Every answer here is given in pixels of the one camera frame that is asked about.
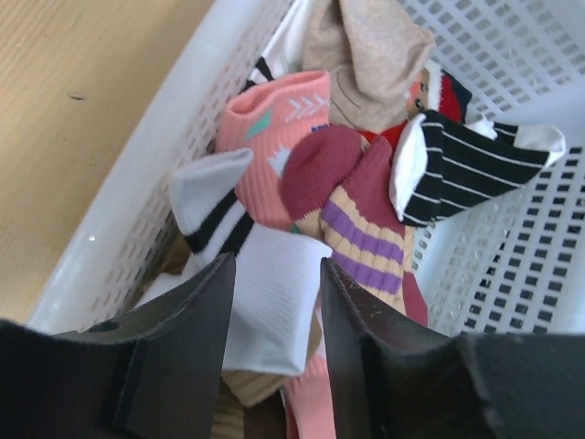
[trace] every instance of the laundry basket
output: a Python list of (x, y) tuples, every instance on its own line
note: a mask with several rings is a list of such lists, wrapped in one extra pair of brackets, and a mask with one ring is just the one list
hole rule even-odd
[[(431, 326), (446, 335), (585, 330), (585, 2), (401, 3), (435, 33), (433, 57), (473, 93), (470, 113), (555, 124), (570, 146), (566, 160), (530, 187), (419, 230), (413, 265)], [(292, 4), (216, 0), (91, 205), (29, 325), (83, 330), (127, 306), (175, 233), (169, 171), (205, 153), (222, 107), (241, 90)]]

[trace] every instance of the wooden surface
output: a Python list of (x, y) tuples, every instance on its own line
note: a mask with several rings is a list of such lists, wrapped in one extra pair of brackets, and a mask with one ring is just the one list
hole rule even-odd
[(213, 0), (0, 0), (0, 316), (24, 321)]

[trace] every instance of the white stripe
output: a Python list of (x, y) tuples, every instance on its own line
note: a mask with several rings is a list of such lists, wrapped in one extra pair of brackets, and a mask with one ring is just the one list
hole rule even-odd
[(216, 229), (213, 230), (213, 235), (209, 240), (207, 247), (200, 253), (205, 261), (213, 261), (218, 257), (221, 247), (228, 239), (231, 231), (236, 227), (238, 221), (245, 215), (246, 210), (244, 206), (236, 201), (228, 213), (221, 219)]
[(471, 144), (468, 144), (464, 140), (462, 140), (462, 139), (460, 139), (458, 137), (455, 137), (454, 135), (450, 135), (447, 132), (444, 132), (444, 134), (447, 137), (449, 137), (450, 139), (454, 140), (455, 142), (458, 142), (458, 143), (460, 143), (462, 145), (465, 145), (465, 146), (469, 146), (470, 148), (474, 149), (475, 151), (479, 151), (482, 154), (489, 155), (491, 157), (497, 158), (498, 160), (501, 160), (503, 162), (513, 163), (515, 165), (520, 165), (520, 166), (524, 166), (524, 167), (534, 167), (534, 168), (537, 168), (537, 169), (541, 169), (544, 166), (544, 165), (538, 165), (538, 164), (534, 164), (534, 163), (523, 162), (521, 160), (514, 160), (513, 158), (507, 158), (507, 157), (503, 157), (503, 156), (498, 155), (498, 154), (490, 153), (488, 151), (485, 151), (482, 148), (478, 148), (477, 146), (473, 146)]
[(451, 204), (452, 206), (455, 206), (456, 208), (459, 208), (461, 210), (465, 210), (465, 209), (468, 209), (469, 208), (468, 206), (462, 206), (461, 204), (457, 204), (454, 201), (450, 201), (450, 200), (445, 199), (445, 198), (441, 198), (441, 201), (443, 203)]
[(420, 222), (420, 220), (419, 220), (419, 219), (416, 219), (416, 218), (414, 218), (413, 216), (409, 215), (409, 214), (408, 214), (408, 213), (406, 213), (406, 212), (402, 212), (402, 216), (403, 216), (404, 218), (408, 218), (408, 219), (409, 219), (409, 220), (411, 220), (412, 222), (416, 222), (417, 224), (420, 224), (421, 226), (426, 226), (426, 225), (427, 225), (427, 223), (426, 223), (426, 222)]
[(487, 174), (486, 172), (480, 171), (479, 169), (475, 169), (474, 167), (471, 167), (471, 166), (468, 166), (468, 165), (464, 165), (463, 163), (456, 162), (456, 161), (450, 159), (449, 157), (443, 157), (442, 159), (444, 161), (446, 161), (446, 162), (449, 162), (449, 163), (452, 163), (452, 164), (454, 164), (456, 166), (462, 167), (463, 169), (467, 169), (467, 170), (473, 171), (475, 174), (479, 174), (480, 176), (485, 176), (485, 177), (488, 177), (488, 178), (492, 178), (495, 181), (499, 181), (500, 183), (507, 184), (508, 186), (511, 186), (511, 187), (522, 187), (522, 185), (519, 185), (517, 183), (513, 183), (511, 181), (504, 180), (503, 178), (500, 178), (500, 177), (492, 176), (490, 174)]
[(424, 173), (429, 177), (442, 178), (442, 174), (437, 174), (435, 172), (424, 171)]
[(440, 201), (438, 199), (431, 198), (431, 197), (427, 197), (426, 195), (419, 194), (418, 192), (413, 192), (412, 195), (414, 195), (415, 197), (418, 197), (420, 199), (424, 199), (426, 201), (429, 201), (429, 202), (431, 202), (433, 204), (439, 204), (440, 203)]
[(499, 131), (502, 134), (507, 134), (507, 135), (512, 135), (512, 136), (515, 136), (516, 135), (516, 133), (510, 133), (509, 131), (503, 130), (502, 128), (496, 128), (495, 126), (494, 126), (494, 129), (496, 131)]
[(476, 195), (479, 195), (479, 196), (487, 198), (487, 199), (493, 198), (492, 196), (487, 195), (484, 192), (480, 192), (479, 190), (471, 189), (470, 187), (458, 185), (457, 183), (453, 183), (452, 181), (443, 180), (442, 182), (449, 185), (449, 186), (453, 186), (453, 187), (457, 187), (457, 188), (462, 189), (462, 190), (466, 190), (467, 192), (471, 192), (472, 194), (476, 194)]
[(423, 122), (420, 124), (420, 126), (436, 126), (436, 127), (444, 129), (443, 124), (439, 123), (439, 122)]

